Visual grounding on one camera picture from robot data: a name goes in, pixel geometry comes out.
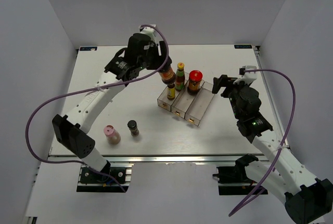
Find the red lid jar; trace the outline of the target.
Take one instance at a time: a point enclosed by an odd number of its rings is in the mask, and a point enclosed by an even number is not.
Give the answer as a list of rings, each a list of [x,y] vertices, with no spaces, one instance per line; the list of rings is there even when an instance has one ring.
[[[196,95],[200,90],[203,74],[199,70],[192,70],[189,73],[187,91],[190,95]]]
[[[173,84],[176,80],[176,75],[171,64],[166,64],[158,73],[162,82],[166,85]]]

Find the green label sauce bottle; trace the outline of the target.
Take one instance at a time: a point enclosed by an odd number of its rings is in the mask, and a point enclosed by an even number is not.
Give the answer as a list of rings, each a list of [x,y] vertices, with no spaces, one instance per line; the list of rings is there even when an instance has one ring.
[[[177,91],[181,91],[185,85],[184,67],[185,65],[182,62],[177,64],[176,80],[175,80],[175,90]]]

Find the small yellow label bottle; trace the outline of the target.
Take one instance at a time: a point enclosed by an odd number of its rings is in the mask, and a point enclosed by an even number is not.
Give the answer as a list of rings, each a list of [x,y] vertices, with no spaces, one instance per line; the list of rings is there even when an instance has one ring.
[[[169,100],[175,99],[175,84],[168,84],[167,85],[167,98]]]

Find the pink cap spice bottle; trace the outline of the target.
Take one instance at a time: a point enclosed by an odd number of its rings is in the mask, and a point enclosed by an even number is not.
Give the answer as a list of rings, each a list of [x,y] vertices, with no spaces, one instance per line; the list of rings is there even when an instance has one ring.
[[[104,128],[104,134],[106,136],[107,141],[111,144],[111,145],[116,145],[120,142],[121,140],[121,136],[120,134],[116,131],[116,129],[111,126],[111,125],[107,125]]]

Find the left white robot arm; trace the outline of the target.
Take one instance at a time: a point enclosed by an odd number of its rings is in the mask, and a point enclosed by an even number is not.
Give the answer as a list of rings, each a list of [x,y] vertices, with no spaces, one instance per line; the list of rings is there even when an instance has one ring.
[[[105,66],[95,87],[82,91],[83,100],[64,116],[56,115],[52,125],[57,141],[92,170],[99,182],[110,176],[110,163],[99,153],[95,141],[88,136],[94,121],[112,99],[133,82],[141,81],[139,73],[166,72],[172,61],[166,40],[156,42],[155,25],[142,25],[125,48],[119,50]]]

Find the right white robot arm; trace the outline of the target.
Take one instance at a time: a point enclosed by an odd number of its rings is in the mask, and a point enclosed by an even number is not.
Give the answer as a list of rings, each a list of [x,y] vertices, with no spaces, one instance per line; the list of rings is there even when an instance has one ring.
[[[259,92],[251,87],[255,74],[239,78],[221,75],[213,80],[213,94],[224,88],[237,120],[239,132],[273,165],[265,167],[253,154],[237,159],[233,167],[218,167],[214,177],[220,183],[256,182],[284,205],[295,223],[311,223],[332,210],[332,183],[308,171],[273,131],[259,109]]]

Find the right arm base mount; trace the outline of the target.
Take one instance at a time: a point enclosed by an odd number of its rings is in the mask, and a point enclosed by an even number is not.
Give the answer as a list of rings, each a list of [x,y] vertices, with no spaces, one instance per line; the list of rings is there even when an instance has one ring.
[[[247,177],[245,168],[252,162],[259,159],[252,155],[246,154],[235,161],[234,166],[219,166],[217,172],[212,175],[213,179],[218,182],[220,196],[246,196],[257,185],[257,181]]]

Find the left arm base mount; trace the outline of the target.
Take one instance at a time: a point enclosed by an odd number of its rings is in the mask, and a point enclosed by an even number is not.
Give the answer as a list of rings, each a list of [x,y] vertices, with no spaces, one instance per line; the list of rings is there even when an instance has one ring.
[[[109,176],[96,174],[87,166],[81,166],[76,187],[77,192],[85,193],[125,193],[131,182],[132,166],[130,163],[111,163]]]

